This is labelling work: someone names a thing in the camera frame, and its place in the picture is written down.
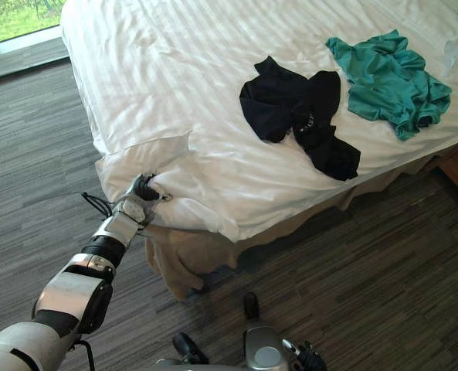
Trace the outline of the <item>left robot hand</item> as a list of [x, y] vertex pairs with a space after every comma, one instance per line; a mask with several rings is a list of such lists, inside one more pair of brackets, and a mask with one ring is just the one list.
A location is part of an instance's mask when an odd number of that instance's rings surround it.
[[150, 182], [156, 175], [154, 173], [139, 174], [132, 182], [131, 192], [144, 201], [170, 201], [173, 196], [171, 193], [154, 189]]

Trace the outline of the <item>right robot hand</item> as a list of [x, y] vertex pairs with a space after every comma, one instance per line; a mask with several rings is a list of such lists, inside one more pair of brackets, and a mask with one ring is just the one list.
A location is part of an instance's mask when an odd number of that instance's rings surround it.
[[303, 345], [294, 345], [290, 340], [282, 339], [282, 346], [292, 354], [290, 361], [291, 370], [327, 371], [325, 361], [308, 341]]

